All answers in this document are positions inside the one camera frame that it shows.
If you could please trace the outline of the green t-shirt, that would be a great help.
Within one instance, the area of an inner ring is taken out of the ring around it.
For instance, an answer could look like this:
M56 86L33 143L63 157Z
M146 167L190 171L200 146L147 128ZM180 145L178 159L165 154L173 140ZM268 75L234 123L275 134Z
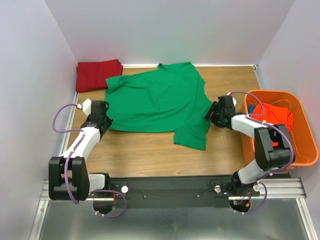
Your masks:
M206 150L211 101L205 81L190 62L160 63L156 70L106 79L110 129L173 133L174 144Z

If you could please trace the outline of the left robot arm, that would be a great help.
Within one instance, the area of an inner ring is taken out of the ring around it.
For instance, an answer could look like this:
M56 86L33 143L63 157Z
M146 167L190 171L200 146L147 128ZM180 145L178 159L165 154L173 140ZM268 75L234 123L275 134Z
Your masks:
M75 107L86 115L85 122L70 130L58 130L55 126L59 113ZM100 142L113 120L107 116L109 103L104 100L86 99L82 104L70 103L61 107L52 121L56 133L79 132L75 141L60 156L53 156L48 162L48 196L53 201L85 201L91 193L104 198L112 189L107 173L88 173L86 160Z

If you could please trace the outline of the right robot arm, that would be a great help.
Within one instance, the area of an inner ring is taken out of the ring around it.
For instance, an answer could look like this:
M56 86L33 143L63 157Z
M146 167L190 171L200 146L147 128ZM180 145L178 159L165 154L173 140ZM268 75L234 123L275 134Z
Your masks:
M219 96L209 108L205 119L219 128L240 132L254 140L254 159L233 173L229 191L241 196L259 180L275 171L287 169L295 162L295 151L287 127L252 118L250 114L236 112L232 94Z

